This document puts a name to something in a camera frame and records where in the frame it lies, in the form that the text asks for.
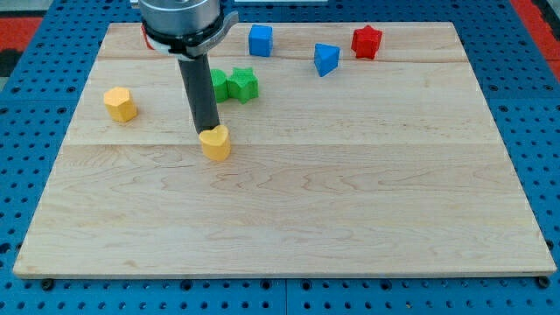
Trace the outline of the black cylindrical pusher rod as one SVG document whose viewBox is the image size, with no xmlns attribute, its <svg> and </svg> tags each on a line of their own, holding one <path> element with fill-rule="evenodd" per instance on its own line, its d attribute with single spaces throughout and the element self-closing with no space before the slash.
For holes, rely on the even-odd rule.
<svg viewBox="0 0 560 315">
<path fill-rule="evenodd" d="M 212 130 L 220 124 L 220 118 L 207 55 L 180 60 L 178 65 L 196 132 Z"/>
</svg>

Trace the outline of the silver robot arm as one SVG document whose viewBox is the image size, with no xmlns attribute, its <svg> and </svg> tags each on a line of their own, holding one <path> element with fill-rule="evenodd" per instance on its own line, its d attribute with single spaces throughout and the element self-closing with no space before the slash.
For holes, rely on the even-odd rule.
<svg viewBox="0 0 560 315">
<path fill-rule="evenodd" d="M 218 126 L 208 52 L 239 22 L 239 14 L 225 14 L 219 0 L 139 0 L 138 7 L 150 46 L 178 60 L 196 131 Z"/>
</svg>

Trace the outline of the red block behind arm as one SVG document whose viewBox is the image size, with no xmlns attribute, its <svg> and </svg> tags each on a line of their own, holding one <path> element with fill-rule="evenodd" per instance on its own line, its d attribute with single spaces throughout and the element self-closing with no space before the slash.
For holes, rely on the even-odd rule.
<svg viewBox="0 0 560 315">
<path fill-rule="evenodd" d="M 146 30 L 145 30 L 144 24 L 141 24 L 141 32 L 142 32 L 142 34 L 143 34 L 143 41 L 144 41 L 144 43 L 145 43 L 147 49 L 149 49 L 149 50 L 154 50 L 154 48 L 153 48 L 153 46 L 151 45 L 151 42 L 150 42 L 150 40 L 149 40 L 149 37 L 148 37 L 148 35 L 147 35 L 147 32 L 146 32 Z"/>
</svg>

